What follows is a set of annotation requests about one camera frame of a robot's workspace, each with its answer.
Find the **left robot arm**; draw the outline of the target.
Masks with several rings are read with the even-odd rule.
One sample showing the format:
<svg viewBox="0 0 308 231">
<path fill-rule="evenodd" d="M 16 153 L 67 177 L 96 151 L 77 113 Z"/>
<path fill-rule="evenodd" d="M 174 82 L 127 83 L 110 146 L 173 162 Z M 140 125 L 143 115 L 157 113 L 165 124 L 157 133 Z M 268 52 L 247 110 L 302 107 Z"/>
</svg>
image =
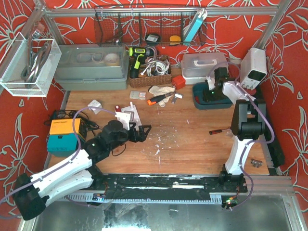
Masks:
<svg viewBox="0 0 308 231">
<path fill-rule="evenodd" d="M 98 188 L 104 176 L 96 166 L 126 142 L 144 142 L 150 125 L 137 126 L 130 122 L 128 129 L 118 120 L 111 120 L 80 150 L 58 164 L 32 176 L 22 174 L 15 182 L 13 200 L 24 220 L 40 215 L 54 201 L 80 189 Z"/>
</svg>

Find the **white peg fixture board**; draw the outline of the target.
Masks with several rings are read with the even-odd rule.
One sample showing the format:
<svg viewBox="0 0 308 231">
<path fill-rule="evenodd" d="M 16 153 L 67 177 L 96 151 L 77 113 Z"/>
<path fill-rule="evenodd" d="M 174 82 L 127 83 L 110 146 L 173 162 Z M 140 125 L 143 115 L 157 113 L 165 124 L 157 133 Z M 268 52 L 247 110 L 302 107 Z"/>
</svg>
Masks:
<svg viewBox="0 0 308 231">
<path fill-rule="evenodd" d="M 133 102 L 129 103 L 127 107 L 115 106 L 115 117 L 123 125 L 123 128 L 130 130 L 130 123 L 135 123 L 136 130 L 139 131 L 139 126 L 142 125 L 136 105 Z"/>
</svg>

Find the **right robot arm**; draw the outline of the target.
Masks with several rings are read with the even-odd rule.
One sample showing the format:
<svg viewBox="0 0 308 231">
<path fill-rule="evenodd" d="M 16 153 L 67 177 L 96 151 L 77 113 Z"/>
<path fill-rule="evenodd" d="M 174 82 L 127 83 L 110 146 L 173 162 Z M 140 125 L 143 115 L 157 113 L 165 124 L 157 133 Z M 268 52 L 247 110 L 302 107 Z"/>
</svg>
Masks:
<svg viewBox="0 0 308 231">
<path fill-rule="evenodd" d="M 216 68 L 214 78 L 214 90 L 206 94 L 206 98 L 213 99 L 214 95 L 225 96 L 234 104 L 230 127 L 233 145 L 219 174 L 218 183 L 221 189 L 227 192 L 246 191 L 244 166 L 253 144 L 265 131 L 265 121 L 262 118 L 266 110 L 265 102 L 254 98 L 239 82 L 230 79 L 225 67 Z"/>
</svg>

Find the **white plug adapter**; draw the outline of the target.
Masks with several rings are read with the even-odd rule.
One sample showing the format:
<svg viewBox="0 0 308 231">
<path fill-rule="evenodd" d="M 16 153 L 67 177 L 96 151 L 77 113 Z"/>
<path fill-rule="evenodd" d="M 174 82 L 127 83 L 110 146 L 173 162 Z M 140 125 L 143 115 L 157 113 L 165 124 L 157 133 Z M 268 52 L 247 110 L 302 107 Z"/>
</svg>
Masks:
<svg viewBox="0 0 308 231">
<path fill-rule="evenodd" d="M 98 102 L 97 100 L 92 100 L 89 104 L 88 107 L 90 108 L 91 111 L 93 111 L 95 114 L 98 114 L 102 108 L 102 104 Z"/>
</svg>

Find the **black orange screwdriver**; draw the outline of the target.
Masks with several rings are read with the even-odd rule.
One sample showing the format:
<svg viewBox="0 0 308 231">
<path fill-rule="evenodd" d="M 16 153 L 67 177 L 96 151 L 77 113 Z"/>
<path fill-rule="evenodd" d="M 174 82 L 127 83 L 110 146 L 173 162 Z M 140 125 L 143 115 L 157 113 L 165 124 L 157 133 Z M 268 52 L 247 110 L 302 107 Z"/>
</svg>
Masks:
<svg viewBox="0 0 308 231">
<path fill-rule="evenodd" d="M 154 105 L 154 104 L 157 104 L 159 103 L 160 101 L 162 101 L 163 99 L 169 97 L 169 96 L 172 96 L 174 94 L 174 92 L 169 92 L 169 93 L 166 93 L 166 94 L 163 94 L 163 95 L 159 95 L 159 96 L 155 96 L 151 99 L 149 99 L 147 101 L 148 105 Z"/>
</svg>

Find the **red large spring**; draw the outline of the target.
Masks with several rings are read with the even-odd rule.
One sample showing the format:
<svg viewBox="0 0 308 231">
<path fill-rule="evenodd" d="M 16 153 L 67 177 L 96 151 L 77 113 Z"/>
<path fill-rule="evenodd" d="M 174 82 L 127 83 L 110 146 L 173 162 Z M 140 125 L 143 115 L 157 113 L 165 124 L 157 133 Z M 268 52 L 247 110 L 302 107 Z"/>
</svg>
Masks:
<svg viewBox="0 0 308 231">
<path fill-rule="evenodd" d="M 116 105 L 116 106 L 115 106 L 115 111 L 116 111 L 116 112 L 121 112 L 121 108 L 120 108 L 119 105 Z"/>
</svg>

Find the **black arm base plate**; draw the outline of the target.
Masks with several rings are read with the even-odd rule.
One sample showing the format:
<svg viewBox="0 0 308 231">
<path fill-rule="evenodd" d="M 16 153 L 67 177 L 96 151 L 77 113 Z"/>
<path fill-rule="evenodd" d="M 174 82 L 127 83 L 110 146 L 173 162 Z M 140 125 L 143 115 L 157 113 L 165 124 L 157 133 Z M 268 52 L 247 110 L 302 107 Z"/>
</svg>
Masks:
<svg viewBox="0 0 308 231">
<path fill-rule="evenodd" d="M 237 196 L 248 191 L 245 179 L 222 183 L 219 177 L 193 176 L 104 176 L 96 186 L 82 189 L 88 202 L 192 202 L 203 203 L 216 195 Z"/>
</svg>

